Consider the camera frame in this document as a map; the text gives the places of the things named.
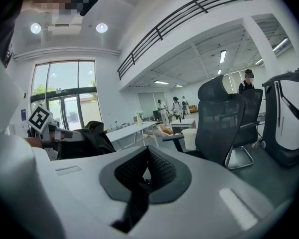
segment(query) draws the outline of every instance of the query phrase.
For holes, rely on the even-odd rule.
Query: white bin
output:
[[[185,148],[188,150],[196,150],[195,139],[196,139],[197,129],[187,128],[184,129],[181,133],[184,135]]]

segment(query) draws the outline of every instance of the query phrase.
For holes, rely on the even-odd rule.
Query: ceiling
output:
[[[272,14],[254,17],[272,47],[287,37],[285,31]],[[220,64],[220,52],[226,50],[224,63]],[[215,77],[222,73],[254,66],[261,58],[256,45],[242,25],[210,30],[202,38],[186,45],[172,54],[163,63],[136,78],[131,87],[174,88],[176,84],[188,85]],[[154,83],[155,80],[168,85]]]
[[[117,50],[129,15],[140,0],[99,0],[95,6],[81,19],[55,16],[50,13],[27,10],[17,19],[14,36],[13,52],[20,54],[27,51],[59,46],[85,46]],[[59,31],[56,34],[47,28],[54,23],[76,23],[73,29]],[[33,23],[42,27],[40,34],[30,32]],[[95,28],[104,22],[109,29],[100,34]]]

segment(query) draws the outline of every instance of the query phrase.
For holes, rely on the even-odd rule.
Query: white flowers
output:
[[[135,112],[135,115],[138,117],[142,117],[143,113],[144,113],[143,111],[139,111],[139,112]]]

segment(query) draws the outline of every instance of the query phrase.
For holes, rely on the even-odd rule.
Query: black metal railing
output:
[[[120,79],[148,49],[158,41],[163,40],[163,37],[176,27],[201,13],[209,13],[209,10],[215,7],[236,1],[239,0],[193,0],[171,13],[157,24],[127,56],[117,70]]]

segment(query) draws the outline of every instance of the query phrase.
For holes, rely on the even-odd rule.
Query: fluorescent light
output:
[[[41,25],[39,23],[33,23],[30,27],[30,30],[34,34],[41,32]]]
[[[261,58],[258,62],[255,63],[255,65],[259,64],[263,59]]]
[[[168,82],[160,82],[160,81],[155,81],[155,83],[168,84]]]
[[[100,23],[96,26],[96,31],[99,33],[105,33],[108,30],[108,26],[105,23]]]
[[[278,50],[278,49],[279,49],[285,42],[287,42],[287,41],[288,41],[288,38],[283,39],[282,42],[279,43],[279,44],[273,49],[273,51]],[[259,64],[262,60],[263,60],[263,59],[260,59],[255,65]]]
[[[282,45],[283,45],[285,42],[287,42],[287,41],[288,41],[288,38],[285,38],[281,43],[279,43],[279,44],[273,49],[273,51],[278,50],[279,47],[282,46]]]
[[[226,50],[222,50],[220,52],[220,63],[224,63],[225,61],[225,56],[226,56]]]

